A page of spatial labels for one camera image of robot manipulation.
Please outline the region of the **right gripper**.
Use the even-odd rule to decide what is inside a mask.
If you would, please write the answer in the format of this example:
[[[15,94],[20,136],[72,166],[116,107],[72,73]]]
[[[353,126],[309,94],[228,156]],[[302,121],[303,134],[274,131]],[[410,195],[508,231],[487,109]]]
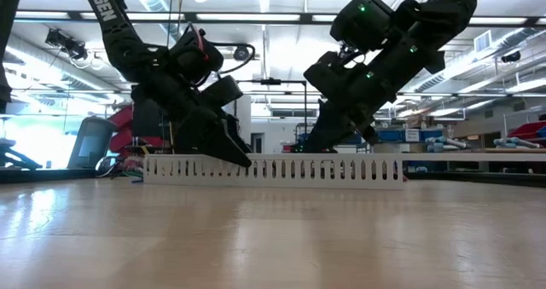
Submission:
[[[373,114],[384,104],[383,93],[381,87],[353,92],[337,83],[328,92],[328,101],[318,101],[319,116],[303,143],[303,152],[321,153],[355,133],[375,144],[376,131],[371,124]]]

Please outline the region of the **white slotted cable duct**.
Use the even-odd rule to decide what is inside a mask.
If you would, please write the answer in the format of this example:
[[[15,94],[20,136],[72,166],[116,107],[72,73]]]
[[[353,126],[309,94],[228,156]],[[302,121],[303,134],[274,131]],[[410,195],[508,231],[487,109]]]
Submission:
[[[247,168],[205,155],[157,155],[143,161],[147,184],[401,189],[403,161],[378,154],[251,154]]]

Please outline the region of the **rack with blue bins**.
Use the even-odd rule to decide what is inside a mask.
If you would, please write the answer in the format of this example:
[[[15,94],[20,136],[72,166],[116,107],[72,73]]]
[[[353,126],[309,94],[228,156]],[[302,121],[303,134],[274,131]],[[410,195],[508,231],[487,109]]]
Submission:
[[[379,129],[375,144],[358,133],[344,140],[344,144],[354,145],[359,153],[420,153],[425,150],[427,138],[443,134],[442,129]]]

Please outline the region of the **black monitor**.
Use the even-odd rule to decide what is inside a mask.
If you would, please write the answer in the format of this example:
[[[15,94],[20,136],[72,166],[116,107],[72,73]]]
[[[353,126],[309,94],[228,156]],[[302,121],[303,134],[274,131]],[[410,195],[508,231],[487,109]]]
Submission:
[[[159,136],[170,140],[170,120],[156,102],[146,99],[133,105],[132,132],[134,136]]]

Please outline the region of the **grey tube with blue caps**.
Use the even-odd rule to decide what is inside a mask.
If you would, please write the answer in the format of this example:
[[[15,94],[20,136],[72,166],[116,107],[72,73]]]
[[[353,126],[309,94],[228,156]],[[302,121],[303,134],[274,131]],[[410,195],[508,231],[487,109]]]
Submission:
[[[543,148],[541,144],[529,142],[527,140],[520,139],[519,137],[499,138],[495,139],[493,143],[496,145],[497,148]]]
[[[425,140],[425,143],[427,144],[427,150],[429,152],[442,152],[444,150],[464,150],[470,148],[469,144],[466,142],[459,142],[444,136],[428,137]]]

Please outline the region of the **ceiling light strip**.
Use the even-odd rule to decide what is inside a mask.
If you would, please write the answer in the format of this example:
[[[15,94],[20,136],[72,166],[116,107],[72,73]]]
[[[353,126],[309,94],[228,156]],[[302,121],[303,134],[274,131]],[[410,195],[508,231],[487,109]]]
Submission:
[[[197,14],[198,20],[220,21],[299,21],[298,14]]]

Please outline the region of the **grey tilted screen panel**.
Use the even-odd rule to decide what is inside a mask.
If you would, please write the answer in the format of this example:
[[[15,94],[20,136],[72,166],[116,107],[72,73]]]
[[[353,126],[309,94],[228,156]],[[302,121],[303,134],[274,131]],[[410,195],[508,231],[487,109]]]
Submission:
[[[109,143],[117,125],[107,119],[88,117],[78,130],[68,169],[94,169],[107,155]]]

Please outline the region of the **ceiling air vent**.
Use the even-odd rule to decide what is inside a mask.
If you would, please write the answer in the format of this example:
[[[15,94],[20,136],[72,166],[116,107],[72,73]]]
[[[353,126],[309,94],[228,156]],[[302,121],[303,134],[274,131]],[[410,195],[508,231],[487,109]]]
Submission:
[[[473,47],[476,53],[484,53],[492,50],[492,35],[491,30],[483,32],[473,40]]]

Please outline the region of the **wooden workbench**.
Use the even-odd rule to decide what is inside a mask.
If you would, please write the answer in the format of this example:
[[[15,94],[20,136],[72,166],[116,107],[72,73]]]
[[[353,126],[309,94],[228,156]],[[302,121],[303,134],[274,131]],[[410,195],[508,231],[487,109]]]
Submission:
[[[546,154],[546,148],[479,148],[479,149],[464,149],[451,150],[444,153],[538,153]]]

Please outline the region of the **black ceiling-mounted device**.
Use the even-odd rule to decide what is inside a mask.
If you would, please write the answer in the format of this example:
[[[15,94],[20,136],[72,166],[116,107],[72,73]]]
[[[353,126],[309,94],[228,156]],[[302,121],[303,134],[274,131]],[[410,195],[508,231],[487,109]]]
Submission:
[[[50,28],[45,42],[49,46],[59,48],[61,52],[67,54],[70,59],[84,61],[88,57],[88,50],[85,48],[85,42],[75,40],[62,33],[59,29]]]

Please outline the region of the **red storage bin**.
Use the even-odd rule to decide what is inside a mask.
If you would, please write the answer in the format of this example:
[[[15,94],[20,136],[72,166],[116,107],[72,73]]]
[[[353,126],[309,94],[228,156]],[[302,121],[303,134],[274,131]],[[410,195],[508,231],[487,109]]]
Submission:
[[[530,142],[546,141],[546,121],[523,124],[510,131],[508,137],[518,137]]]

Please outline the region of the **black frame stand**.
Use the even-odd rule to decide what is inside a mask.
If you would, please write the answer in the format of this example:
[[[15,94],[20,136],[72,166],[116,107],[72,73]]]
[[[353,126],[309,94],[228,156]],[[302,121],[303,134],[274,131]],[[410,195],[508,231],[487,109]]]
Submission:
[[[238,84],[244,93],[243,134],[255,153],[282,153],[306,132],[317,113],[304,80],[261,78]]]

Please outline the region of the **black table edge rail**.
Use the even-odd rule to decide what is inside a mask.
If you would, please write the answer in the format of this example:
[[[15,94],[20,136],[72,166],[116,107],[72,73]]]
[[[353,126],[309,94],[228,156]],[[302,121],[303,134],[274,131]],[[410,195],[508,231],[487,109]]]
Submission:
[[[512,186],[523,186],[532,188],[546,188],[546,174],[523,174],[523,173],[486,173],[486,172],[409,172],[404,173],[409,180],[434,180],[434,181],[456,181],[456,182],[477,182]],[[0,184],[49,182],[77,179],[96,178],[94,170],[36,170],[23,171],[0,169]]]

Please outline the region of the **silver ceiling air duct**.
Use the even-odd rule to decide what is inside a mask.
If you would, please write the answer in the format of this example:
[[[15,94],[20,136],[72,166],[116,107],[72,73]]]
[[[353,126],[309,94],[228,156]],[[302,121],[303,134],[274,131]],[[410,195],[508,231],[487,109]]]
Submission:
[[[456,78],[471,69],[480,66],[490,58],[497,58],[515,49],[519,44],[546,32],[546,29],[536,27],[491,30],[492,50],[484,53],[476,53],[474,48],[463,52],[447,61],[445,69],[433,74],[419,86],[414,92],[425,92],[432,87]]]

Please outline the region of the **black base bracket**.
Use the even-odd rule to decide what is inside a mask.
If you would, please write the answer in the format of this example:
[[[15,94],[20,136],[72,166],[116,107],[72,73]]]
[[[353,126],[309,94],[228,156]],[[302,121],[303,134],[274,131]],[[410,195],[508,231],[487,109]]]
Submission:
[[[36,161],[13,149],[15,140],[0,138],[0,168],[17,167],[31,171],[42,168]]]

